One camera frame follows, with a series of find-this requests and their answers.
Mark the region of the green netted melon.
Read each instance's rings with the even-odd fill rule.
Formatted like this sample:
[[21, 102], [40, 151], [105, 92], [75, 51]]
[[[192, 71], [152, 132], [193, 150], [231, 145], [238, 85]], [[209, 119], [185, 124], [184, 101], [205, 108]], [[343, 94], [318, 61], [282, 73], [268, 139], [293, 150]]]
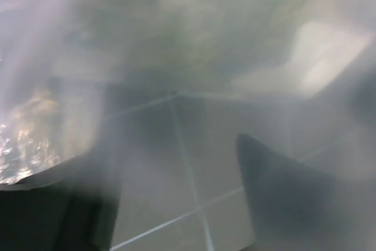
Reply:
[[375, 0], [1, 0], [1, 182], [90, 150], [104, 89], [344, 99]]

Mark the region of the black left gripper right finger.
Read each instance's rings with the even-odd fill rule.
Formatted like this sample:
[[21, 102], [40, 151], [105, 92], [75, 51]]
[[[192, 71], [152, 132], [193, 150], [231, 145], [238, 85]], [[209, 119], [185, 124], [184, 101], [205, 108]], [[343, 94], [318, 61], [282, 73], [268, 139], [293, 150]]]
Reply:
[[245, 133], [236, 153], [258, 250], [375, 249], [375, 178], [327, 174]]

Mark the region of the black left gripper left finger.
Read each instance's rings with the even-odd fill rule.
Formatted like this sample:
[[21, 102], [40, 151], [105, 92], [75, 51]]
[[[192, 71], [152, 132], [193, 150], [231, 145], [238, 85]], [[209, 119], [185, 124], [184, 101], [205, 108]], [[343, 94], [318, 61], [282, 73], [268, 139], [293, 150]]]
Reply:
[[100, 149], [1, 185], [1, 250], [110, 250], [113, 164]]

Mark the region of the clear zip bag blue zipper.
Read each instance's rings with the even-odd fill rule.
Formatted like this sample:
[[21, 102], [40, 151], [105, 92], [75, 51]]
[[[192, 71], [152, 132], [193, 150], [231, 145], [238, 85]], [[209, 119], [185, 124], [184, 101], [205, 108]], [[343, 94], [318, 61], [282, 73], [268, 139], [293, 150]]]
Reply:
[[1, 0], [2, 250], [374, 250], [375, 0]]

